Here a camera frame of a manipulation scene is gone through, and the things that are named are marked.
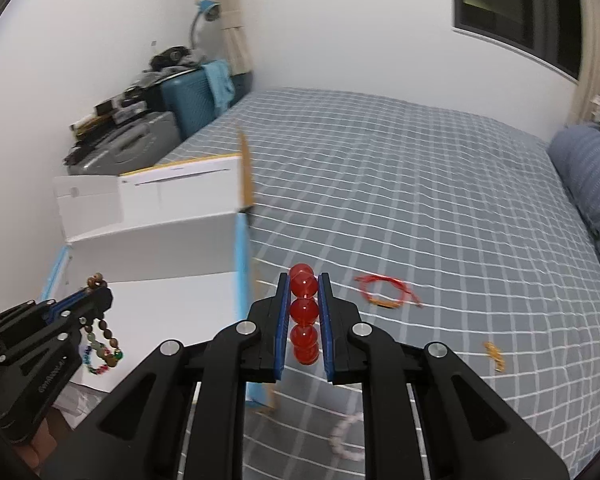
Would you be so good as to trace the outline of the left hand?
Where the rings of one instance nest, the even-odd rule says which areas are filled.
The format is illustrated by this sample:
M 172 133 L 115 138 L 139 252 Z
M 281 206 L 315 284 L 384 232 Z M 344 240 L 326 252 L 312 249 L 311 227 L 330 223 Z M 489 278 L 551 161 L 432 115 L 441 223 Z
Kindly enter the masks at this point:
M 37 474 L 44 462 L 55 452 L 57 445 L 66 440 L 72 429 L 57 408 L 50 408 L 32 439 L 14 446 L 18 456 Z

